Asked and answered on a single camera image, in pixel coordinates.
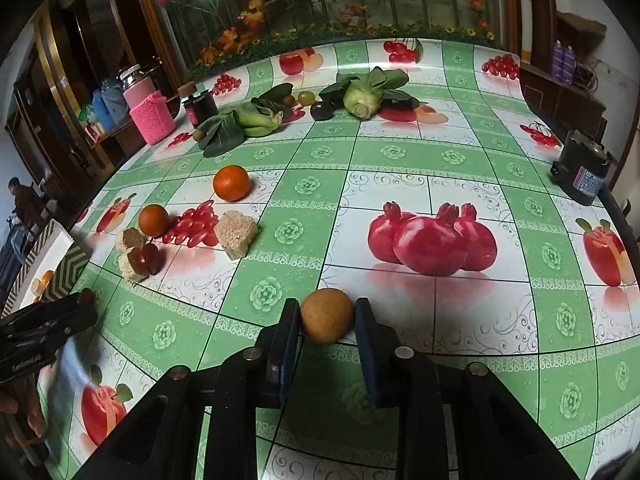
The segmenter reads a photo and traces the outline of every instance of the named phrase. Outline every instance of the purple bottle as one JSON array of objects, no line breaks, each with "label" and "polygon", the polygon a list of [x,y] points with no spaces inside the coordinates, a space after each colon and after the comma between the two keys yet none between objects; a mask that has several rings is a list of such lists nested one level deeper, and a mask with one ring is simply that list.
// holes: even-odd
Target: purple bottle
[{"label": "purple bottle", "polygon": [[562,58],[562,82],[570,85],[574,81],[574,71],[577,61],[575,60],[575,52],[569,45],[564,51]]},{"label": "purple bottle", "polygon": [[556,41],[551,57],[551,77],[562,80],[562,60],[564,59],[564,46]]}]

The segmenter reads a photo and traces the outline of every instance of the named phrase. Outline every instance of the pink knitted cover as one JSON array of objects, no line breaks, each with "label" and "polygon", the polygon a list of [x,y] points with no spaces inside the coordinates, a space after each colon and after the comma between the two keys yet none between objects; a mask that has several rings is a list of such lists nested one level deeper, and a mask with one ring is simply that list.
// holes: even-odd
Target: pink knitted cover
[{"label": "pink knitted cover", "polygon": [[175,130],[174,119],[166,107],[166,97],[160,91],[148,95],[129,114],[147,144],[156,144]]}]

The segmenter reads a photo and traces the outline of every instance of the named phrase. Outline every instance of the tangerine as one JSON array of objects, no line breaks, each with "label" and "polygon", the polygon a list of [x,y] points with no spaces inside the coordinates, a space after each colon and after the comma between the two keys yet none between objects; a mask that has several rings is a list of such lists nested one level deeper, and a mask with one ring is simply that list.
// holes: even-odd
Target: tangerine
[{"label": "tangerine", "polygon": [[237,202],[251,192],[252,182],[249,174],[235,164],[225,166],[213,177],[213,191],[222,200]]}]

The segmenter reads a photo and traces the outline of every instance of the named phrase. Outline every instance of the wooden cabinet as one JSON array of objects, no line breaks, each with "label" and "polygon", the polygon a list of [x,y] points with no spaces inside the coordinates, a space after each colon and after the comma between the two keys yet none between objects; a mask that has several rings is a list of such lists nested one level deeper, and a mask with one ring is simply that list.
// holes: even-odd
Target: wooden cabinet
[{"label": "wooden cabinet", "polygon": [[574,128],[597,138],[606,107],[587,91],[553,79],[542,70],[520,66],[520,87],[527,104],[564,141]]}]

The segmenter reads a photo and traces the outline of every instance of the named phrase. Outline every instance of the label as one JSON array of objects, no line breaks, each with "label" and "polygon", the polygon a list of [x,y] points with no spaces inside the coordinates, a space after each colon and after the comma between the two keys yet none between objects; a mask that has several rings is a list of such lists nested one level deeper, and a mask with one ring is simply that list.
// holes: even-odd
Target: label
[{"label": "label", "polygon": [[193,124],[193,126],[198,126],[198,118],[196,117],[196,112],[193,111],[193,108],[190,106],[184,107],[184,111],[187,112],[187,117],[191,121],[191,124]]},{"label": "label", "polygon": [[575,189],[584,193],[586,196],[596,196],[600,192],[603,184],[603,178],[594,175],[584,166],[580,168],[574,180]]}]

